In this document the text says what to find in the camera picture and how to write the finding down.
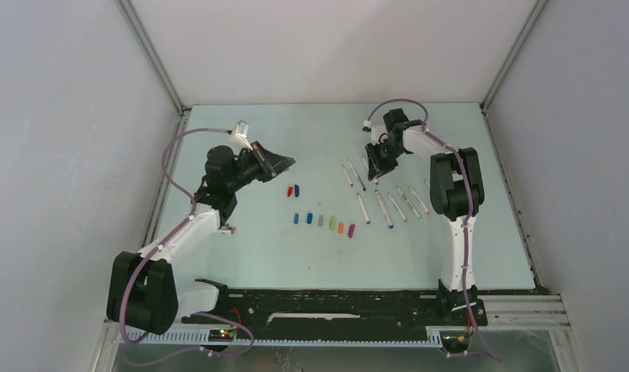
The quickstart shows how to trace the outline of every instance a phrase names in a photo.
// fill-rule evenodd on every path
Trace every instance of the white marker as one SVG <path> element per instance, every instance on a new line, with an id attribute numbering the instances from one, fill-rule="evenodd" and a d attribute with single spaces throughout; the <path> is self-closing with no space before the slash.
<path id="1" fill-rule="evenodd" d="M 358 174 L 358 170 L 355 169 L 350 159 L 347 159 L 347 160 L 348 160 L 348 165 L 351 166 L 351 171 L 353 171 L 353 174 L 355 174 L 355 177 L 358 179 L 358 181 L 360 181 L 360 186 L 362 186 L 362 191 L 367 191 L 367 188 L 365 187 L 365 183 L 362 182 L 362 179 L 360 178 L 360 174 Z"/>
<path id="2" fill-rule="evenodd" d="M 416 210 L 415 206 L 413 205 L 413 203 L 410 202 L 410 200 L 408 199 L 408 197 L 403 194 L 403 191 L 401 191 L 401 188 L 399 186 L 396 186 L 396 190 L 399 190 L 399 194 L 401 194 L 401 197 L 403 198 L 403 200 L 406 201 L 406 204 L 410 206 L 410 208 L 413 210 L 413 213 L 415 214 L 415 216 L 420 219 L 421 215 L 419 214 L 419 212 Z"/>
<path id="3" fill-rule="evenodd" d="M 341 164 L 341 169 L 344 170 L 344 174 L 346 174 L 346 179 L 348 180 L 348 184 L 351 185 L 351 187 L 353 187 L 353 181 L 351 181 L 351 176 L 348 175 L 348 170 L 346 170 L 346 167 Z"/>
<path id="4" fill-rule="evenodd" d="M 367 213 L 367 209 L 365 208 L 365 202 L 362 200 L 362 197 L 360 196 L 359 192 L 358 192 L 358 202 L 360 203 L 360 209 L 362 210 L 362 215 L 365 217 L 365 221 L 367 222 L 367 225 L 372 223 L 372 221 L 369 219 L 369 214 Z"/>
<path id="5" fill-rule="evenodd" d="M 396 204 L 396 200 L 394 200 L 392 195 L 390 193 L 387 193 L 387 197 L 389 198 L 389 200 L 394 205 L 394 208 L 396 208 L 396 211 L 401 215 L 401 218 L 403 219 L 403 221 L 404 222 L 407 221 L 408 219 L 406 218 L 406 215 L 403 214 L 403 211 L 401 210 L 401 207 L 399 207 L 399 205 Z"/>
<path id="6" fill-rule="evenodd" d="M 387 221 L 387 227 L 390 229 L 394 228 L 394 224 L 392 223 L 392 217 L 389 216 L 389 212 L 387 212 L 387 207 L 385 207 L 385 202 L 382 200 L 380 193 L 376 190 L 376 198 L 378 199 L 378 205 L 380 205 L 380 209 L 382 210 L 382 214 L 385 215 L 385 221 Z"/>
<path id="7" fill-rule="evenodd" d="M 412 192 L 413 195 L 415 195 L 415 198 L 417 199 L 419 204 L 421 204 L 421 206 L 423 207 L 423 210 L 426 211 L 426 214 L 429 215 L 430 211 L 428 210 L 428 208 L 426 208 L 426 205 L 423 203 L 423 200 L 421 200 L 421 198 L 419 197 L 415 189 L 412 186 L 408 186 L 408 188 L 410 189 L 410 192 Z"/>
<path id="8" fill-rule="evenodd" d="M 365 167 L 367 167 L 367 171 L 369 170 L 369 160 L 367 160 L 367 158 L 362 155 L 362 163 L 365 164 Z M 374 184 L 378 184 L 378 178 L 374 178 Z"/>

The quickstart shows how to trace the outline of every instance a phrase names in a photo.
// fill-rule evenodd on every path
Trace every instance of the white table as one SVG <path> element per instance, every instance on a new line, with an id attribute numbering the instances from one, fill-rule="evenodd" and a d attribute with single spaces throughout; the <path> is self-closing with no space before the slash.
<path id="1" fill-rule="evenodd" d="M 293 157 L 296 164 L 266 184 L 255 181 L 237 193 L 238 206 L 229 224 L 234 235 L 212 234 L 192 256 L 176 280 L 197 277 L 228 284 L 233 288 L 319 289 L 430 289 L 437 288 L 449 242 L 442 218 L 432 212 L 417 220 L 396 191 L 408 185 L 428 201 L 424 178 L 428 160 L 403 155 L 399 166 L 380 180 L 365 182 L 362 192 L 350 188 L 341 164 L 349 158 L 362 175 L 366 168 L 360 156 L 369 141 L 362 122 L 373 104 L 344 105 L 222 105 L 196 106 L 187 129 L 215 127 L 232 129 L 239 120 L 250 124 L 249 138 L 267 150 Z M 409 104 L 389 105 L 377 112 L 382 120 L 389 109 L 403 107 L 411 119 L 423 114 Z M 486 200 L 480 207 L 474 232 L 474 275 L 480 289 L 528 289 L 534 287 L 522 239 L 494 157 L 489 134 L 477 104 L 429 104 L 431 130 L 457 147 L 474 147 L 479 153 Z M 227 144 L 218 133 L 196 133 L 184 138 L 175 168 L 175 180 L 194 191 L 204 173 L 207 151 Z M 289 184 L 300 186 L 299 198 L 286 198 Z M 394 220 L 388 229 L 375 199 L 383 195 Z M 358 206 L 360 191 L 371 225 L 365 225 Z M 387 199 L 392 194 L 408 217 L 402 222 Z M 411 201 L 422 212 L 422 208 Z M 168 193 L 161 216 L 165 233 L 188 211 L 188 199 L 175 189 Z M 300 222 L 294 225 L 294 213 Z M 314 214 L 306 224 L 307 212 Z M 318 216 L 325 216 L 323 227 Z M 328 228 L 330 217 L 345 224 L 343 235 Z M 346 231 L 355 223 L 355 235 Z"/>

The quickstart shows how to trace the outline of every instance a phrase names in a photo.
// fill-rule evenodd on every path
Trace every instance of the cable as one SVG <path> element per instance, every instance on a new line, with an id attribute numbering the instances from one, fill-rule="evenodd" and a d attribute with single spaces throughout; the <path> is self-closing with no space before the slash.
<path id="1" fill-rule="evenodd" d="M 188 223 L 188 221 L 193 219 L 193 213 L 195 213 L 195 197 L 193 195 L 191 195 L 191 193 L 186 191 L 185 188 L 183 188 L 177 182 L 175 182 L 172 179 L 172 177 L 170 176 L 170 174 L 168 174 L 168 166 L 166 164 L 166 160 L 168 158 L 168 154 L 170 153 L 170 150 L 172 150 L 172 147 L 175 145 L 176 142 L 178 142 L 183 137 L 185 137 L 185 136 L 187 136 L 189 134 L 197 133 L 197 132 L 216 132 L 216 133 L 227 133 L 227 134 L 231 134 L 232 133 L 231 130 L 217 129 L 217 128 L 191 129 L 191 130 L 187 130 L 186 132 L 183 132 L 182 134 L 180 134 L 178 136 L 175 136 L 173 139 L 171 139 L 171 141 L 165 147 L 164 153 L 161 155 L 161 170 L 163 171 L 164 177 L 166 178 L 166 180 L 168 180 L 168 183 L 170 183 L 171 185 L 175 186 L 175 188 L 177 188 L 179 191 L 181 191 L 182 194 L 186 195 L 191 200 L 191 210 L 188 213 L 188 215 L 177 226 L 175 226 L 175 228 L 172 229 L 157 244 L 156 247 L 152 248 L 152 250 L 145 257 L 143 257 L 143 259 L 140 261 L 138 266 L 136 266 L 136 269 L 131 274 L 131 277 L 129 279 L 129 282 L 127 283 L 127 286 L 125 288 L 125 292 L 123 294 L 123 300 L 122 300 L 122 303 L 120 304 L 120 313 L 118 315 L 118 322 L 119 322 L 119 325 L 120 325 L 120 335 L 122 336 L 122 338 L 125 341 L 125 343 L 137 344 L 137 343 L 143 341 L 143 339 L 145 339 L 145 337 L 147 337 L 147 332 L 145 332 L 141 337 L 139 337 L 137 339 L 131 339 L 129 337 L 129 335 L 127 335 L 127 331 L 126 331 L 125 317 L 126 317 L 126 312 L 127 312 L 127 304 L 129 302 L 129 297 L 130 297 L 130 294 L 131 294 L 131 290 L 133 289 L 133 286 L 136 283 L 136 279 L 140 275 L 140 272 L 142 271 L 142 269 L 147 264 L 147 261 L 149 261 L 150 258 L 152 258 L 152 256 L 156 252 L 158 252 L 160 248 L 163 248 L 163 245 L 166 242 L 170 241 L 170 239 L 173 236 L 175 236 L 175 234 L 177 234 L 177 232 L 179 232 L 179 230 L 181 230 Z"/>
<path id="2" fill-rule="evenodd" d="M 163 363 L 166 360 L 171 359 L 172 357 L 176 357 L 177 355 L 181 355 L 183 353 L 190 353 L 192 351 L 207 351 L 207 354 L 209 355 L 217 355 L 219 357 L 235 357 L 238 355 L 241 355 L 243 353 L 246 353 L 248 350 L 252 349 L 253 345 L 254 345 L 254 335 L 253 333 L 245 326 L 242 325 L 241 323 L 237 323 L 233 320 L 229 320 L 229 319 L 225 319 L 223 317 L 220 317 L 218 315 L 214 315 L 214 314 L 209 314 L 207 312 L 196 312 L 194 315 L 200 315 L 200 316 L 205 316 L 207 318 L 210 319 L 214 319 L 217 320 L 219 322 L 223 322 L 226 324 L 229 324 L 231 326 L 235 326 L 238 329 L 243 330 L 246 334 L 248 334 L 248 336 L 251 338 L 251 343 L 243 350 L 241 351 L 235 351 L 232 353 L 221 353 L 220 351 L 214 351 L 214 350 L 209 350 L 209 349 L 205 349 L 204 346 L 193 346 L 193 347 L 187 347 L 181 350 L 177 350 L 173 353 L 170 353 L 166 356 L 163 356 L 157 360 L 153 360 L 151 362 L 143 362 L 143 363 L 136 363 L 136 362 L 132 362 L 131 360 L 127 359 L 126 355 L 123 355 L 123 360 L 125 361 L 125 363 L 129 364 L 132 367 L 151 367 L 151 366 L 155 366 L 159 363 Z"/>
<path id="3" fill-rule="evenodd" d="M 483 332 L 481 332 L 481 330 L 479 329 L 479 325 L 476 323 L 476 318 L 474 317 L 474 313 L 471 311 L 472 307 L 471 307 L 471 302 L 469 301 L 469 294 L 467 292 L 467 265 L 469 263 L 469 231 L 468 231 L 468 225 L 467 223 L 469 222 L 469 219 L 472 217 L 472 215 L 474 214 L 474 199 L 472 198 L 472 189 L 469 187 L 469 179 L 467 176 L 467 171 L 465 171 L 465 165 L 464 162 L 462 160 L 462 158 L 460 157 L 460 154 L 458 153 L 458 151 L 450 146 L 449 144 L 447 144 L 446 142 L 444 142 L 442 139 L 440 139 L 439 137 L 435 136 L 433 133 L 430 132 L 430 130 L 427 130 L 426 127 L 426 121 L 428 120 L 428 110 L 426 110 L 426 107 L 424 107 L 424 105 L 422 105 L 421 103 L 414 101 L 412 99 L 407 99 L 407 98 L 397 98 L 397 99 L 390 99 L 388 101 L 385 101 L 383 103 L 381 103 L 380 105 L 378 105 L 376 108 L 374 108 L 374 110 L 372 111 L 371 114 L 369 114 L 369 117 L 367 120 L 371 120 L 371 117 L 374 115 L 374 113 L 380 109 L 383 105 L 386 105 L 388 103 L 392 103 L 392 102 L 409 102 L 409 103 L 413 103 L 414 105 L 418 105 L 420 106 L 424 112 L 426 113 L 426 117 L 424 118 L 424 120 L 421 123 L 421 130 L 423 132 L 423 134 L 425 136 L 428 136 L 429 138 L 431 138 L 433 141 L 435 141 L 435 143 L 437 143 L 438 145 L 440 145 L 442 148 L 451 151 L 455 158 L 456 161 L 458 162 L 458 165 L 460 166 L 460 170 L 461 170 L 461 174 L 462 174 L 462 180 L 463 180 L 463 184 L 465 185 L 465 192 L 467 193 L 467 201 L 469 203 L 469 210 L 467 215 L 465 216 L 465 218 L 463 219 L 463 223 L 462 223 L 462 232 L 463 232 L 463 237 L 465 240 L 465 254 L 464 254 L 464 258 L 463 258 L 463 265 L 462 265 L 462 294 L 463 297 L 465 298 L 465 305 L 467 306 L 467 314 L 470 318 L 470 320 L 472 321 L 472 325 L 474 326 L 474 331 L 475 334 L 479 336 L 479 339 L 481 340 L 481 344 L 483 345 L 483 347 L 486 348 L 487 353 L 483 353 L 483 352 L 471 352 L 471 354 L 480 354 L 480 355 L 486 355 L 494 360 L 496 360 L 499 363 L 502 363 L 503 360 L 498 357 L 495 353 L 492 352 L 492 350 L 490 349 L 490 346 L 488 345 L 488 343 L 486 342 L 485 337 L 483 336 Z M 463 357 L 465 355 L 470 355 L 470 353 L 465 352 L 462 353 L 462 355 L 458 354 L 460 357 Z"/>

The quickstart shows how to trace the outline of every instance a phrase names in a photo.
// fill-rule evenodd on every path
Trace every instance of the white wall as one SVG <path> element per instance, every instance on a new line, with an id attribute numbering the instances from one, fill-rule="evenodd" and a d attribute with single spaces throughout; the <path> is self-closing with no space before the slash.
<path id="1" fill-rule="evenodd" d="M 0 2 L 0 371 L 79 371 L 176 113 L 113 0 Z"/>
<path id="2" fill-rule="evenodd" d="M 480 102 L 535 0 L 136 0 L 185 104 Z"/>
<path id="3" fill-rule="evenodd" d="M 551 2 L 489 118 L 589 368 L 629 371 L 629 0 Z"/>

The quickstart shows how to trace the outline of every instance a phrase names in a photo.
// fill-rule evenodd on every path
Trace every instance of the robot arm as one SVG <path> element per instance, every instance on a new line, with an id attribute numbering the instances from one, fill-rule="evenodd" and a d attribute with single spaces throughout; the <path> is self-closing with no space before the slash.
<path id="1" fill-rule="evenodd" d="M 259 142 L 249 143 L 246 134 L 247 124 L 237 123 L 231 141 L 242 147 L 238 155 L 228 146 L 216 146 L 207 153 L 206 174 L 193 195 L 195 209 L 188 221 L 137 253 L 122 252 L 116 257 L 106 306 L 109 319 L 119 321 L 124 292 L 132 273 L 153 251 L 155 253 L 146 260 L 128 297 L 124 315 L 128 326 L 163 334 L 175 318 L 214 308 L 219 291 L 226 289 L 224 285 L 198 280 L 175 287 L 173 272 L 179 270 L 190 253 L 231 216 L 237 205 L 237 191 L 254 180 L 268 182 L 295 163 L 290 157 L 271 153 Z"/>
<path id="2" fill-rule="evenodd" d="M 415 153 L 430 160 L 430 202 L 438 215 L 443 215 L 449 225 L 451 249 L 447 252 L 438 296 L 444 297 L 445 311 L 453 312 L 465 308 L 462 298 L 462 271 L 465 268 L 465 216 L 469 213 L 469 201 L 463 180 L 454 180 L 454 173 L 461 174 L 465 167 L 472 192 L 472 215 L 467 219 L 468 265 L 465 284 L 473 305 L 476 286 L 472 269 L 472 235 L 479 206 L 485 193 L 479 166 L 479 157 L 474 149 L 459 149 L 462 164 L 456 156 L 429 129 L 423 129 L 421 120 L 409 121 L 402 109 L 391 110 L 383 116 L 385 124 L 365 122 L 372 132 L 372 142 L 365 149 L 369 159 L 369 179 L 381 177 L 394 170 L 399 164 L 397 157 L 403 153 Z"/>

